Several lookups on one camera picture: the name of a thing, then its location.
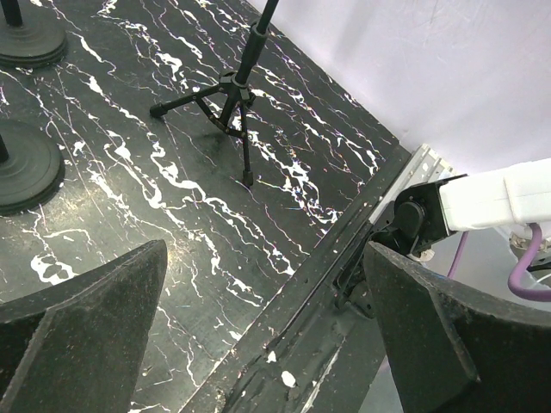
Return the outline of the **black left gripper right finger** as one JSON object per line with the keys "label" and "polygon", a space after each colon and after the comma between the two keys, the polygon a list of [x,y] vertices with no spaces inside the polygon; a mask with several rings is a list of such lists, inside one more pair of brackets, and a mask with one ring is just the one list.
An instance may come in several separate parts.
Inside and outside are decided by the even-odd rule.
{"label": "black left gripper right finger", "polygon": [[548,412],[550,314],[374,242],[363,268],[405,412]]}

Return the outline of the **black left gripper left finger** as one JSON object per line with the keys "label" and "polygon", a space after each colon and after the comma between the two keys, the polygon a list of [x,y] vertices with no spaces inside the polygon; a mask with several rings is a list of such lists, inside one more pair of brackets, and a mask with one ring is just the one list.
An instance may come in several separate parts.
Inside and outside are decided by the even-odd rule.
{"label": "black left gripper left finger", "polygon": [[3,412],[127,412],[168,264],[153,240],[1,306]]}

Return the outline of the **black round-base stand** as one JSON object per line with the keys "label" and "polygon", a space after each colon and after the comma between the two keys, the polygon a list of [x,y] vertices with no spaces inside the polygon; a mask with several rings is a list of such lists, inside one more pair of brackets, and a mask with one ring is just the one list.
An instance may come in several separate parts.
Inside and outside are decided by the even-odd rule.
{"label": "black round-base stand", "polygon": [[50,9],[30,1],[1,1],[1,66],[39,68],[67,53],[63,23]]}
{"label": "black round-base stand", "polygon": [[33,210],[47,203],[65,178],[61,150],[38,127],[1,121],[1,214]]}

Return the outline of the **small black tripod stand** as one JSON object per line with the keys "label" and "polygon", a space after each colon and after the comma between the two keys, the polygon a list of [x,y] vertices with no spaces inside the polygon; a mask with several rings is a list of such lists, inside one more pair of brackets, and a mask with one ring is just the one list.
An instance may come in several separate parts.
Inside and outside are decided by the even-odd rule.
{"label": "small black tripod stand", "polygon": [[[249,36],[237,70],[220,75],[219,82],[214,86],[201,89],[174,101],[157,103],[149,109],[151,117],[160,119],[172,109],[191,102],[196,103],[213,125],[226,135],[241,140],[244,156],[242,183],[247,188],[250,188],[254,182],[246,121],[247,111],[255,101],[255,96],[249,85],[249,76],[269,37],[269,24],[278,3],[278,0],[267,1],[259,20],[250,25]],[[222,94],[226,97],[220,115],[215,115],[205,103],[207,97],[215,94]]]}

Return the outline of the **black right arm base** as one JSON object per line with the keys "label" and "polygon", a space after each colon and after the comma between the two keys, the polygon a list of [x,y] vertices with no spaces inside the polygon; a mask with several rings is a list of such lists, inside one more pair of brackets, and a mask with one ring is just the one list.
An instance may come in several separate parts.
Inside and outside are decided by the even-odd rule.
{"label": "black right arm base", "polygon": [[359,238],[333,281],[337,310],[378,318],[384,334],[413,324],[415,308],[423,304],[423,291],[409,273],[413,245],[412,237],[392,227]]}

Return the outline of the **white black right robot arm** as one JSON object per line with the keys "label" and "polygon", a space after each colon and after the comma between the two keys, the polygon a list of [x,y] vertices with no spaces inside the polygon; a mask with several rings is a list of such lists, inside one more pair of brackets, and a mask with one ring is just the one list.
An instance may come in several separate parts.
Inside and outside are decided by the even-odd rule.
{"label": "white black right robot arm", "polygon": [[550,238],[550,160],[410,186],[393,204],[390,226],[403,254],[417,254],[457,232],[507,226],[527,237],[532,225]]}

